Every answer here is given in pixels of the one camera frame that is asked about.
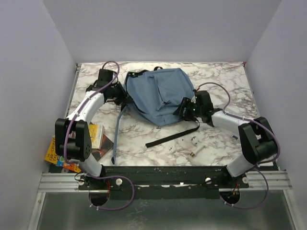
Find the blue student backpack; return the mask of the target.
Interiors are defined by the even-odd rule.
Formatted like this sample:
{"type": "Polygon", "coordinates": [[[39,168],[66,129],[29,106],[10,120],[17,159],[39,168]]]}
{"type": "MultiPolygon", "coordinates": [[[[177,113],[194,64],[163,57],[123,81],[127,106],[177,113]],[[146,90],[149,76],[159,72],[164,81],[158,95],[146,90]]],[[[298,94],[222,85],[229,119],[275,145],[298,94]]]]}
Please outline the blue student backpack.
{"type": "Polygon", "coordinates": [[[120,119],[127,109],[158,127],[173,125],[184,119],[173,115],[184,97],[192,99],[195,89],[189,76],[180,68],[128,72],[124,83],[128,98],[117,118],[111,162],[116,163],[120,119]]]}

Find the dark red notebook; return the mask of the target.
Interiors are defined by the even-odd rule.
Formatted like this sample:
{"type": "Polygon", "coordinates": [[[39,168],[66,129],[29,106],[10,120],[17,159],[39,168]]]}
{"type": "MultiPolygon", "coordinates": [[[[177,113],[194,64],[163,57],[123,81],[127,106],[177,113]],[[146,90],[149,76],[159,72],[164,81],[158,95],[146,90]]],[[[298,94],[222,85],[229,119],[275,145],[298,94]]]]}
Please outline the dark red notebook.
{"type": "Polygon", "coordinates": [[[101,147],[92,149],[92,155],[97,161],[100,161],[109,151],[113,149],[114,143],[104,134],[101,139],[101,147]]]}

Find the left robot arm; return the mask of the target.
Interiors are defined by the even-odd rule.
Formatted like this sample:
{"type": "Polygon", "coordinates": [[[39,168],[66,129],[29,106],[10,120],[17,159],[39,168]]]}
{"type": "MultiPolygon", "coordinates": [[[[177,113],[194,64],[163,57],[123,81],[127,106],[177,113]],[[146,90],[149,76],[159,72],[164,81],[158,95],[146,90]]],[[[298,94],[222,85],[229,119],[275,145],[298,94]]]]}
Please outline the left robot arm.
{"type": "Polygon", "coordinates": [[[108,99],[122,102],[125,93],[117,82],[118,73],[108,69],[100,69],[98,79],[91,84],[85,97],[77,108],[66,118],[55,122],[55,150],[67,164],[74,163],[90,177],[90,184],[95,189],[106,185],[105,170],[92,154],[92,141],[89,125],[108,99]]]}

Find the yellow treehouse book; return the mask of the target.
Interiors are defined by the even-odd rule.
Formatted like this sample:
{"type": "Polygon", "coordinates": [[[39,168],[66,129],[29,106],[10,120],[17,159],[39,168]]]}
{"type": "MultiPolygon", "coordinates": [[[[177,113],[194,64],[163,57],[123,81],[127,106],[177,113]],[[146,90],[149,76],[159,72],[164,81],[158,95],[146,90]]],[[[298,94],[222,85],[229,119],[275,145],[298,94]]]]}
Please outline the yellow treehouse book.
{"type": "Polygon", "coordinates": [[[55,136],[53,136],[52,139],[51,139],[51,143],[50,143],[49,148],[47,150],[47,153],[45,155],[45,161],[52,163],[56,166],[62,167],[64,169],[73,171],[75,173],[81,172],[80,168],[76,164],[74,164],[74,163],[67,164],[64,160],[64,157],[56,154],[55,136]]]}

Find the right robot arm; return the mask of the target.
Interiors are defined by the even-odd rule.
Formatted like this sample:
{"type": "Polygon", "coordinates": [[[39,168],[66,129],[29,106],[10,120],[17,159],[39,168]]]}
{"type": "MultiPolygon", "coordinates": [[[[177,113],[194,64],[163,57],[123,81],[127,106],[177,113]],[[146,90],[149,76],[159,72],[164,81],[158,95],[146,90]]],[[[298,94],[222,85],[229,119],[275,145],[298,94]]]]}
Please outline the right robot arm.
{"type": "Polygon", "coordinates": [[[237,184],[238,176],[280,154],[280,144],[266,118],[243,118],[215,108],[207,91],[195,92],[193,99],[183,98],[173,115],[191,121],[200,118],[202,122],[231,131],[239,138],[242,153],[223,168],[221,175],[221,183],[227,188],[237,184]]]}

